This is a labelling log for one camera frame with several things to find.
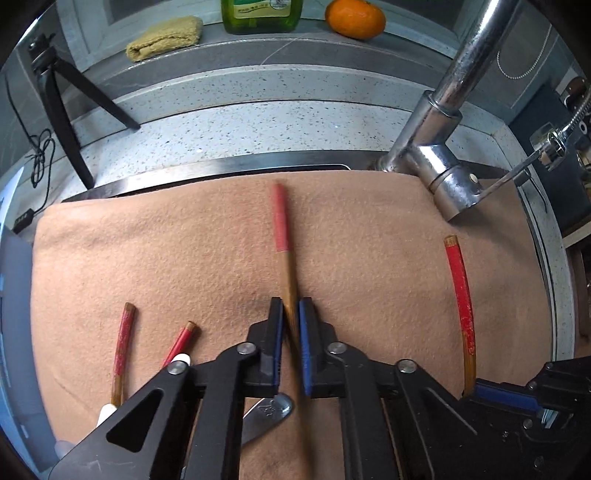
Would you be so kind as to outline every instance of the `dish soap bottle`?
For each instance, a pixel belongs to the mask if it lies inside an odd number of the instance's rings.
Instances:
[[[304,0],[221,0],[228,33],[283,33],[297,26]]]

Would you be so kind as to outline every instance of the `tripod leg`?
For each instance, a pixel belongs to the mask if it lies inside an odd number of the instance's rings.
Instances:
[[[98,87],[84,75],[82,75],[78,69],[74,67],[74,65],[66,62],[65,60],[57,59],[54,63],[54,69],[57,73],[68,80],[68,82],[84,93],[89,99],[96,102],[98,106],[107,110],[127,128],[132,130],[139,129],[138,122],[125,113],[121,107],[113,102],[113,100],[101,92]]]
[[[61,147],[64,149],[66,157],[70,160],[72,167],[74,167],[84,186],[87,189],[91,189],[95,186],[95,180],[92,178],[84,159],[82,159],[82,155],[80,155],[80,144],[72,128],[64,104],[61,101],[56,77],[51,68],[37,77],[37,83],[47,118],[49,118],[49,122]]]

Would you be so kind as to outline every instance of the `red chopstick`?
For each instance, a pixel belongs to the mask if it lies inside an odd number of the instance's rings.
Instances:
[[[125,378],[125,365],[129,349],[131,328],[135,319],[135,306],[132,303],[125,303],[121,323],[119,324],[119,336],[115,348],[115,362],[113,363],[113,383],[111,385],[111,403],[120,407],[123,403],[123,383]]]
[[[172,362],[173,358],[176,357],[178,354],[183,353],[183,351],[187,348],[187,345],[189,344],[191,337],[193,336],[193,333],[196,329],[197,325],[195,325],[191,321],[187,322],[187,324],[178,334],[178,337],[173,347],[170,349],[170,352],[168,353],[166,360],[162,364],[163,367],[166,367],[170,362]]]
[[[291,336],[291,345],[296,352],[300,351],[300,326],[297,314],[297,276],[294,257],[290,246],[290,225],[287,215],[287,194],[285,187],[278,182],[273,183],[271,191],[273,208],[273,228],[277,260],[279,262],[280,292],[285,316],[287,318],[287,332]]]
[[[464,352],[464,396],[471,395],[476,386],[476,336],[474,333],[474,312],[466,267],[462,250],[456,235],[444,240],[447,260],[452,271],[453,288],[456,291],[457,311],[460,316],[462,345]]]

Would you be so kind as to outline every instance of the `brown towel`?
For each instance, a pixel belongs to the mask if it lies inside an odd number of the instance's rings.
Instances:
[[[270,184],[289,192],[302,295],[339,339],[370,358],[409,357],[453,394],[462,341],[443,238],[460,239],[472,292],[478,375],[524,384],[550,357],[548,303],[530,230],[507,184],[461,224],[446,223],[419,179],[374,171],[234,177],[49,207],[34,247],[31,323],[56,437],[78,442],[109,401],[121,308],[138,307],[128,387],[159,369],[179,328],[212,360],[265,319],[279,293]],[[289,365],[282,366],[289,394]],[[318,478],[343,478],[337,401],[313,402]],[[303,478],[294,414],[249,445],[241,478]]]

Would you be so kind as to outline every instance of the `bottle label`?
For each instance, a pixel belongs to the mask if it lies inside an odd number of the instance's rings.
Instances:
[[[233,0],[234,17],[289,17],[291,0]]]

